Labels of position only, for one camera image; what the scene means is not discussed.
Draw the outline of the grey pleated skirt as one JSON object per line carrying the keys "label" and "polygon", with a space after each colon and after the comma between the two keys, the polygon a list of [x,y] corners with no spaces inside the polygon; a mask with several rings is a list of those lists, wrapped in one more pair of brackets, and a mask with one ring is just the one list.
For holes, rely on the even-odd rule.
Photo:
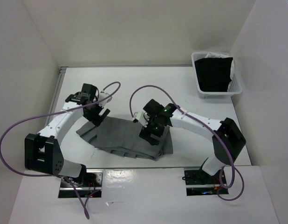
{"label": "grey pleated skirt", "polygon": [[173,154],[168,127],[158,139],[159,144],[156,146],[139,137],[141,129],[141,124],[130,120],[107,117],[100,126],[87,122],[76,133],[95,148],[121,157],[156,161],[164,155]]}

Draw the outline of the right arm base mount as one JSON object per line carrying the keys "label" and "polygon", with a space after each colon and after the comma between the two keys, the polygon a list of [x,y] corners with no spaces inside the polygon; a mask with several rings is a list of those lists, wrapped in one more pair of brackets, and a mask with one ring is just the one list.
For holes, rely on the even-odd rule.
{"label": "right arm base mount", "polygon": [[216,195],[218,190],[223,195],[229,194],[228,189],[223,188],[219,181],[219,171],[210,176],[199,168],[186,168],[182,180],[185,182],[187,196]]}

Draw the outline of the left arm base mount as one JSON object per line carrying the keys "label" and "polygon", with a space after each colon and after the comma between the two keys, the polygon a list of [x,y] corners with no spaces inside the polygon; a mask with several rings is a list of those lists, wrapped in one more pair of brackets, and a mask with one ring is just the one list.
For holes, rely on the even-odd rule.
{"label": "left arm base mount", "polygon": [[72,184],[67,180],[61,179],[58,198],[77,198],[75,186],[81,198],[100,198],[102,196],[103,170],[88,169],[83,180],[68,177]]}

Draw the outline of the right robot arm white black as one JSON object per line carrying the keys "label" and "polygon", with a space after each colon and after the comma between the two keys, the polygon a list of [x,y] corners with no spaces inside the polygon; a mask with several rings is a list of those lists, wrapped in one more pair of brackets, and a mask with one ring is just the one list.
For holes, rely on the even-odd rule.
{"label": "right robot arm white black", "polygon": [[225,165],[231,165],[222,142],[227,147],[233,162],[246,144],[242,132],[230,118],[210,119],[187,112],[173,103],[162,106],[154,99],[150,100],[142,111],[133,114],[133,121],[142,125],[139,137],[153,146],[159,144],[159,140],[154,136],[161,137],[165,128],[169,126],[185,129],[212,142],[214,154],[203,162],[199,171],[199,179],[203,183],[210,183],[220,169]]}

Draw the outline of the black skirt in basket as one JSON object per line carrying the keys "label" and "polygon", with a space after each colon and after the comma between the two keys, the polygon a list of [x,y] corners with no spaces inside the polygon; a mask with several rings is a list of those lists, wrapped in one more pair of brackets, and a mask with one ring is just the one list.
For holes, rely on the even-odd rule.
{"label": "black skirt in basket", "polygon": [[194,62],[198,84],[204,92],[227,92],[233,58],[202,58]]}

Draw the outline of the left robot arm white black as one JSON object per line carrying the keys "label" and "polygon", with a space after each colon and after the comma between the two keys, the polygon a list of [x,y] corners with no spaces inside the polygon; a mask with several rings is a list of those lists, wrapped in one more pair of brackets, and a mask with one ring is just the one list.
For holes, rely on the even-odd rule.
{"label": "left robot arm white black", "polygon": [[66,176],[76,186],[86,184],[87,171],[83,164],[64,159],[61,143],[73,124],[81,117],[99,126],[109,114],[104,106],[112,97],[99,91],[96,86],[83,84],[81,91],[69,95],[61,109],[61,114],[37,134],[25,138],[25,168],[46,175]]}

